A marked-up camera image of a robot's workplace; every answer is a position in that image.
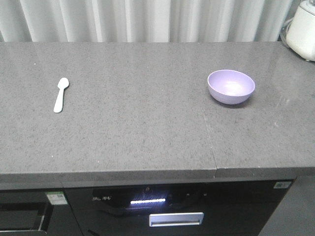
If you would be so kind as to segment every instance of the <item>sticker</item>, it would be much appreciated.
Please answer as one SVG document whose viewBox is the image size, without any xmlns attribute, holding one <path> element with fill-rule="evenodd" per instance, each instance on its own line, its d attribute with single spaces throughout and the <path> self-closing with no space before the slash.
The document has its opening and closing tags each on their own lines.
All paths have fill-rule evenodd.
<svg viewBox="0 0 315 236">
<path fill-rule="evenodd" d="M 285 181 L 285 182 L 276 182 L 274 188 L 289 188 L 291 185 L 291 181 Z"/>
<path fill-rule="evenodd" d="M 63 192 L 46 192 L 46 196 L 51 205 L 67 205 L 68 202 Z"/>
</svg>

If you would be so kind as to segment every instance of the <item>lavender plastic bowl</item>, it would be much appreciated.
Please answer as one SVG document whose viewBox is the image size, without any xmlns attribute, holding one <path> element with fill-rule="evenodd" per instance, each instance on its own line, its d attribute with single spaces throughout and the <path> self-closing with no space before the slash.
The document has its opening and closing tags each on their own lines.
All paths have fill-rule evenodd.
<svg viewBox="0 0 315 236">
<path fill-rule="evenodd" d="M 208 87 L 213 98 L 232 105 L 248 99 L 255 90 L 255 82 L 236 70 L 217 70 L 208 76 Z"/>
</svg>

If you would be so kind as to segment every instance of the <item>white plastic spoon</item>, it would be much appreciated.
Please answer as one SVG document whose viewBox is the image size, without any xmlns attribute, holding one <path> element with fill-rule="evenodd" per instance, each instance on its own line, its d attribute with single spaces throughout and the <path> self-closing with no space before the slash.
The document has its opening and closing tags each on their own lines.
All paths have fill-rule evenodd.
<svg viewBox="0 0 315 236">
<path fill-rule="evenodd" d="M 63 110 L 63 92 L 64 89 L 69 86 L 69 81 L 67 78 L 61 78 L 58 83 L 59 93 L 54 106 L 54 113 L 59 113 Z"/>
</svg>

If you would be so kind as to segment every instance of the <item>black appliance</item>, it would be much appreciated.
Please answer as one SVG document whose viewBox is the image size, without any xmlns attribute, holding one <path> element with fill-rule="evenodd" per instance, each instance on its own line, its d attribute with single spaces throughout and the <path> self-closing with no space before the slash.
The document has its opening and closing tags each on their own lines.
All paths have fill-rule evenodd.
<svg viewBox="0 0 315 236">
<path fill-rule="evenodd" d="M 80 236 L 60 189 L 0 191 L 0 236 Z"/>
<path fill-rule="evenodd" d="M 292 180 L 73 188 L 84 236 L 257 236 Z"/>
</svg>

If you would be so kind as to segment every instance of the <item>silver handle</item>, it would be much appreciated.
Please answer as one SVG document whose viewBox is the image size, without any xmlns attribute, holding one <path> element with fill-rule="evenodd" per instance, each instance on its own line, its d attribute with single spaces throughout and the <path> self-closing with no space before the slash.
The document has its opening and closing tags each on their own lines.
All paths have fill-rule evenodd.
<svg viewBox="0 0 315 236">
<path fill-rule="evenodd" d="M 201 225 L 203 212 L 150 214 L 150 227 Z"/>
</svg>

